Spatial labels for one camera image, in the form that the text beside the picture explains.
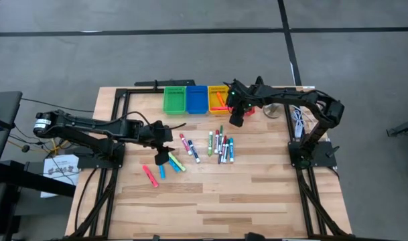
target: concrete floor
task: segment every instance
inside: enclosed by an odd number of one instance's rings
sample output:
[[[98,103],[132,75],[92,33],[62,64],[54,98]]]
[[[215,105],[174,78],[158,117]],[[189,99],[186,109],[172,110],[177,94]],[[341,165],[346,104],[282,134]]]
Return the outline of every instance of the concrete floor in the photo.
[[[408,1],[285,1],[290,27],[406,27]],[[197,27],[282,27],[274,0],[1,0],[0,31],[83,31]],[[408,240],[408,138],[385,129],[408,121],[408,33],[296,33],[303,85],[346,106],[330,138],[353,232]],[[192,78],[237,78],[292,85],[284,35],[0,37],[0,91],[92,109],[101,86]],[[34,115],[52,110],[22,102],[17,125],[31,134]],[[3,159],[41,161],[7,146]],[[68,212],[27,217],[20,236],[60,238]]]

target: wooden table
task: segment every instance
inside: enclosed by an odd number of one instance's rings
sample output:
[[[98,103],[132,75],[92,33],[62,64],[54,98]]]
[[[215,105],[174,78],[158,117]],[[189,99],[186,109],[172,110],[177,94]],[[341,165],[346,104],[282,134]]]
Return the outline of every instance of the wooden table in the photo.
[[[100,89],[93,118],[110,119],[115,90]],[[155,151],[127,144],[116,186],[109,238],[151,238],[154,234],[162,238],[243,238],[248,232],[267,238],[307,236],[295,169],[290,165],[287,150],[289,134],[284,114],[270,119],[257,109],[238,128],[228,123],[229,115],[168,116],[162,106],[163,94],[132,94],[129,111],[142,112],[151,123],[162,120],[172,127],[187,123],[173,130],[174,141],[166,143],[176,148],[173,154],[187,170],[175,173],[165,164],[166,180],[161,180],[154,164]],[[128,118],[141,119],[137,115]],[[224,127],[223,134],[234,138],[233,164],[218,165],[216,155],[207,156],[208,132],[219,129],[220,125]],[[200,164],[186,153],[180,133],[193,140]],[[159,182],[158,188],[150,184],[143,172],[144,164]],[[322,205],[345,232],[351,232],[338,178],[327,168],[314,170]],[[78,199],[90,171],[80,174],[66,235],[74,231]],[[84,194],[79,223],[94,205],[98,179],[99,170]],[[310,207],[314,232],[318,233],[315,211],[311,204]],[[97,234],[102,233],[104,214],[105,207],[100,212]]]

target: pink marker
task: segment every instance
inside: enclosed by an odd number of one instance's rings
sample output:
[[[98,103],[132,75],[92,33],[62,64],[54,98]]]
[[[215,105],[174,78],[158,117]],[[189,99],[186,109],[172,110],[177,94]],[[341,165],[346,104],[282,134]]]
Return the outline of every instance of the pink marker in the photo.
[[[182,139],[183,145],[186,148],[186,151],[188,152],[188,154],[192,155],[192,151],[190,150],[190,147],[189,147],[186,139],[184,138],[183,134],[180,134],[180,138]]]
[[[159,184],[157,183],[155,177],[151,174],[149,168],[146,165],[143,165],[143,170],[149,177],[151,184],[153,184],[154,187],[159,187]]]

